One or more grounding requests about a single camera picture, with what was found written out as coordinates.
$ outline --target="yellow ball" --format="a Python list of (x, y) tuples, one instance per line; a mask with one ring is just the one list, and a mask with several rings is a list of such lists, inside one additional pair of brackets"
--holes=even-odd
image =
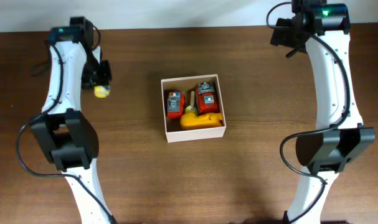
[(95, 86), (95, 96), (97, 98), (106, 98), (110, 94), (109, 86)]

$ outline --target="wooden table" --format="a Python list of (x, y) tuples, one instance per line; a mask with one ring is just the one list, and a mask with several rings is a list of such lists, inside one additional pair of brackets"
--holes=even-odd
[[(350, 61), (357, 105), (376, 142), (345, 168), (322, 220), (378, 223), (378, 24), (356, 24)], [(316, 97), (309, 58), (269, 45), (266, 27), (104, 30), (111, 95), (82, 93), (82, 111), (100, 140), (98, 175), (120, 223), (228, 223), (281, 218), (299, 175), (278, 153), (287, 135), (314, 128)], [(16, 159), (19, 128), (40, 113), (48, 74), (45, 32), (0, 34), (0, 223), (80, 223), (65, 179), (31, 176)], [(221, 139), (168, 144), (160, 79), (219, 74), (227, 130)], [(296, 161), (294, 141), (287, 158)], [(55, 172), (31, 133), (22, 156)]]

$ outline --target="green led light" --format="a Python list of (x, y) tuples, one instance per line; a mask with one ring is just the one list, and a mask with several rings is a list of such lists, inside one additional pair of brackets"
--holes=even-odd
[(330, 12), (329, 12), (328, 10), (323, 10), (323, 15), (324, 15), (324, 16), (328, 16), (329, 13), (330, 13)]

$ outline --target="cardboard box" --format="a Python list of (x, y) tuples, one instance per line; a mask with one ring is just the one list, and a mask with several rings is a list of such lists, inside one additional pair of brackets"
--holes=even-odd
[[(190, 102), (189, 90), (195, 88), (198, 83), (203, 82), (213, 82), (215, 90), (218, 97), (218, 106), (219, 110), (222, 113), (223, 121), (222, 127), (218, 128), (204, 128), (183, 131), (180, 127), (180, 119), (169, 119), (166, 116), (166, 91), (168, 90), (179, 90), (185, 94), (186, 97), (186, 106)], [(179, 141), (190, 141), (198, 139), (209, 139), (209, 138), (221, 138), (223, 137), (226, 130), (226, 119), (224, 113), (224, 105), (222, 103), (222, 94), (220, 91), (218, 75), (201, 75), (196, 77), (184, 77), (184, 78), (170, 78), (161, 80), (161, 93), (163, 96), (163, 110), (164, 110), (164, 125), (165, 125), (165, 134), (168, 142), (179, 142)]]

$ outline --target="black bracket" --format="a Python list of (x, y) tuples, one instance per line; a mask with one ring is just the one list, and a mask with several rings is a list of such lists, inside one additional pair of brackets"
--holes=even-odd
[(376, 139), (374, 128), (335, 129), (296, 139), (296, 156), (311, 174), (333, 170), (342, 172)]
[(82, 70), (82, 88), (93, 88), (98, 85), (109, 85), (111, 81), (110, 64), (107, 60), (97, 61), (92, 52), (93, 24), (84, 17), (71, 17), (67, 27), (54, 27), (47, 38), (49, 44), (71, 40), (80, 42), (87, 55), (87, 61)]
[[(65, 125), (68, 131), (58, 133), (60, 125)], [(96, 131), (81, 111), (68, 109), (63, 114), (43, 115), (31, 125), (31, 130), (46, 159), (57, 170), (89, 169), (92, 159), (98, 156)]]
[(297, 52), (306, 53), (305, 43), (309, 37), (304, 32), (324, 35), (329, 30), (351, 30), (349, 11), (345, 4), (327, 4), (325, 0), (292, 0), (292, 19), (277, 20), (270, 44), (291, 47), (294, 50), (286, 55), (292, 57)]

